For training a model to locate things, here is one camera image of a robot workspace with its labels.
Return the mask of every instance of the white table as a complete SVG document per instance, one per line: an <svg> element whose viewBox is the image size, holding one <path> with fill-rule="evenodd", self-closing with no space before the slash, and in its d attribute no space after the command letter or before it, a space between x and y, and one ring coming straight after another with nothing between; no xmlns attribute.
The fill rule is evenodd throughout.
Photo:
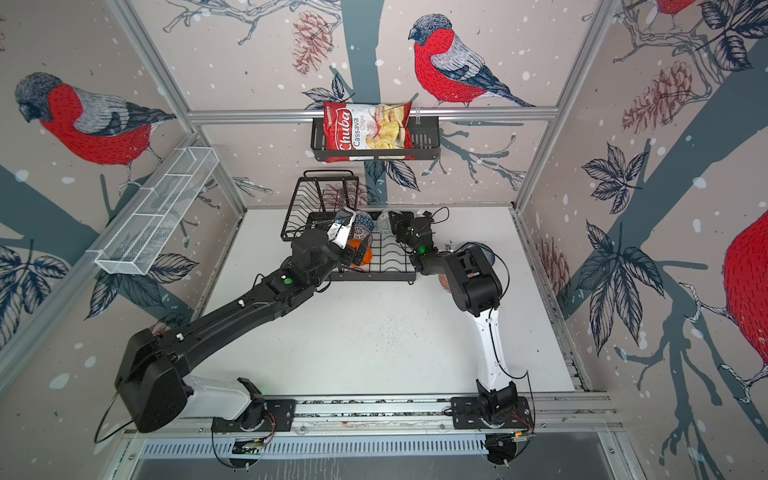
<svg viewBox="0 0 768 480"><path fill-rule="evenodd" d="M248 291L290 255L280 239L285 210L249 210L206 313ZM534 392L574 390L508 210L451 208L435 245L487 244L507 262L511 285L499 324L508 371L530 370ZM494 269L502 286L501 262ZM251 330L202 362L194 375L246 377L265 395L475 392L477 359L469 319L437 276L406 282L338 282L289 315ZM517 381L521 392L528 384Z"/></svg>

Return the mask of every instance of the white wire basket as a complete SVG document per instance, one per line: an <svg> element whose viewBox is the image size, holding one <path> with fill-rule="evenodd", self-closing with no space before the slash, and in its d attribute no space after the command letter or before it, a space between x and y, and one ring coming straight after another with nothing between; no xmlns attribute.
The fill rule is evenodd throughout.
<svg viewBox="0 0 768 480"><path fill-rule="evenodd" d="M107 273L146 275L176 226L219 164L213 148L187 147L99 253Z"/></svg>

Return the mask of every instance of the gray floor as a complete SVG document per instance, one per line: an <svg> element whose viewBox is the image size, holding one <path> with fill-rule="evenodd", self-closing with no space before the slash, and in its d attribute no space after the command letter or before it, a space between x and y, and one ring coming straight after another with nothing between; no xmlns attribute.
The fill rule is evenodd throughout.
<svg viewBox="0 0 768 480"><path fill-rule="evenodd" d="M249 472L233 472L215 459L144 460L132 480L506 480L536 478L610 480L596 433L539 433L509 468L495 467L485 456L402 456L262 460Z"/></svg>

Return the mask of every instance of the black dish rack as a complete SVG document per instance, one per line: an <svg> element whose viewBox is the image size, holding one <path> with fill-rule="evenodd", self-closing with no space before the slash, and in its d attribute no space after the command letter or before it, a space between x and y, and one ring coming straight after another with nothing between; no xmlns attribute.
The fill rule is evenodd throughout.
<svg viewBox="0 0 768 480"><path fill-rule="evenodd" d="M408 132L411 134L413 148L397 148L392 150L326 150L326 134L323 130L323 119L312 120L312 151L315 160L327 161L331 157L371 157L373 160L387 160L382 157L405 157L405 160L436 160L440 156L440 130L437 117L410 117Z"/></svg>
<svg viewBox="0 0 768 480"><path fill-rule="evenodd" d="M308 229L327 231L339 208L358 209L362 192L365 188L361 190L359 178L351 170L305 170L296 182L280 237L290 242ZM367 213L376 221L381 212ZM370 263L339 268L331 273L331 280L413 282L416 279L408 254L393 235L372 232L370 249Z"/></svg>

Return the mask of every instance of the bird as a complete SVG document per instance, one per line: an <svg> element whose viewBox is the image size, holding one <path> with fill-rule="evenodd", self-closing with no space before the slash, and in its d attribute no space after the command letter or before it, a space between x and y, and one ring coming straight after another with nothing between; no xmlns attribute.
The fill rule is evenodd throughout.
<svg viewBox="0 0 768 480"><path fill-rule="evenodd" d="M416 78L430 94L443 102L460 102L466 107L476 98L501 97L521 107L533 107L515 97L485 65L485 60L470 50L453 31L445 15L424 15L413 24Z"/></svg>
<svg viewBox="0 0 768 480"><path fill-rule="evenodd" d="M24 119L39 120L73 154L94 164L124 165L128 180L118 186L120 194L127 185L140 186L131 179L131 162L145 150L154 154L149 140L155 128L176 118L116 95L73 87L44 72L24 77L15 96Z"/></svg>
<svg viewBox="0 0 768 480"><path fill-rule="evenodd" d="M702 308L725 316L739 328L763 360L763 367L748 380L742 379L731 366L720 365L744 388L744 397L736 399L751 403L750 388L758 380L768 377L768 212L739 233L726 251L723 262L725 308L702 303L693 285L681 285L691 291L696 302L697 311L690 321L699 319Z"/></svg>
<svg viewBox="0 0 768 480"><path fill-rule="evenodd" d="M653 9L651 10L649 18L651 16L653 16L653 18L650 19L648 27L645 29L645 31L648 33L653 33L654 22L660 13L672 16L672 28L669 29L667 35L675 30L682 30L683 26L677 24L674 16L682 12L684 8L693 4L695 1L696 0L650 0L650 3L653 5Z"/></svg>

